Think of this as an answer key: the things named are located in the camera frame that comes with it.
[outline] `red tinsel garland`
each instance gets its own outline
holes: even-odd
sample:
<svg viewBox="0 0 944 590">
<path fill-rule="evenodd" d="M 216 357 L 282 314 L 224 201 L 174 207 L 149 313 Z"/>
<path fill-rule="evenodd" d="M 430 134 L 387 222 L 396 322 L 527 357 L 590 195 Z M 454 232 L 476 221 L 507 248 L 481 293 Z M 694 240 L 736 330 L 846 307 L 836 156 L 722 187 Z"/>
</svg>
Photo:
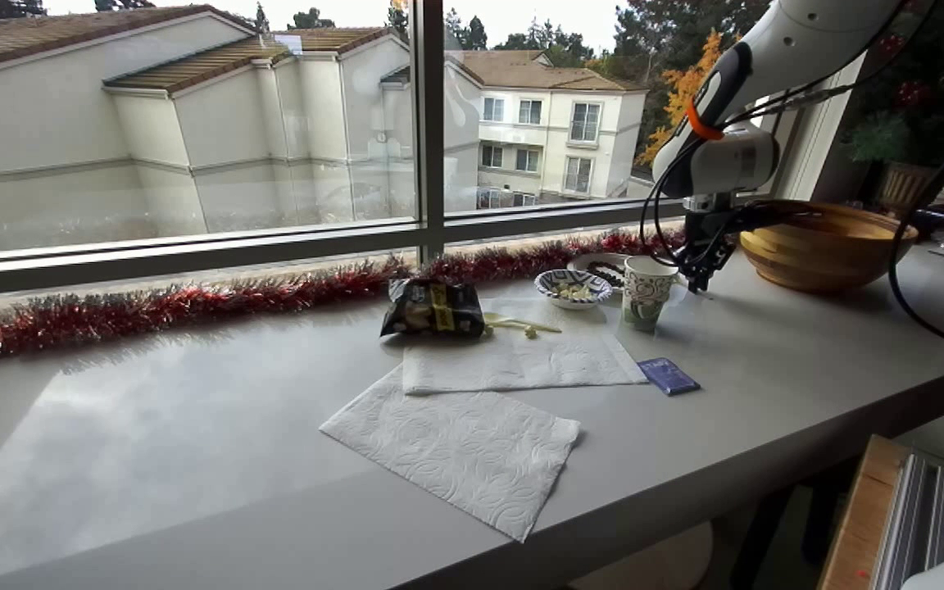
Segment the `red tinsel garland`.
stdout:
<svg viewBox="0 0 944 590">
<path fill-rule="evenodd" d="M 446 281 L 501 281 L 569 264 L 588 251 L 660 251 L 660 240 L 644 244 L 634 232 L 598 240 L 563 240 L 534 248 L 480 248 L 471 256 L 444 256 L 420 276 Z M 286 280 L 239 280 L 213 286 L 171 286 L 124 295 L 54 295 L 0 313 L 0 357 L 110 343 L 123 338 L 234 322 L 253 314 L 291 314 L 319 304 L 385 299 L 389 280 L 412 276 L 399 259 L 377 264 L 298 272 Z"/>
</svg>

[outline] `white countertop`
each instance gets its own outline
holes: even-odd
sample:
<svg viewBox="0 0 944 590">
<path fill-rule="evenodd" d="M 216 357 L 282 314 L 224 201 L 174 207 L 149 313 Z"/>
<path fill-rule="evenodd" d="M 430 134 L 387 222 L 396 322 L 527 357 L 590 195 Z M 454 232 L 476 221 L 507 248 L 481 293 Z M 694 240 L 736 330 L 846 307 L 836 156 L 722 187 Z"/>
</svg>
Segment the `white countertop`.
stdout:
<svg viewBox="0 0 944 590">
<path fill-rule="evenodd" d="M 912 251 L 902 276 L 944 326 L 944 259 Z M 385 304 L 0 361 L 0 590 L 557 588 L 944 414 L 944 341 L 895 307 L 884 280 L 811 299 L 736 256 L 708 295 L 661 313 L 660 335 L 626 330 L 617 304 L 557 313 L 527 281 L 486 288 L 481 304 L 612 330 L 705 391 L 519 393 L 583 427 L 519 549 L 319 435 L 396 367 L 377 338 Z"/>
</svg>

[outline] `cup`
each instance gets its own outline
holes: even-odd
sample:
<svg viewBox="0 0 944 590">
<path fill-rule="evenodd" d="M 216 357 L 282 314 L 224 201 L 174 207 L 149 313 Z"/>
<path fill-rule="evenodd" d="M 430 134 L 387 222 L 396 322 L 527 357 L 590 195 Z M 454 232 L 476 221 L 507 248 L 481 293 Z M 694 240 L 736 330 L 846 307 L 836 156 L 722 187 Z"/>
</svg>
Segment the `cup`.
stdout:
<svg viewBox="0 0 944 590">
<path fill-rule="evenodd" d="M 677 276 L 677 264 L 660 264 L 648 256 L 626 256 L 624 317 L 635 330 L 653 335 L 660 327 Z"/>
</svg>

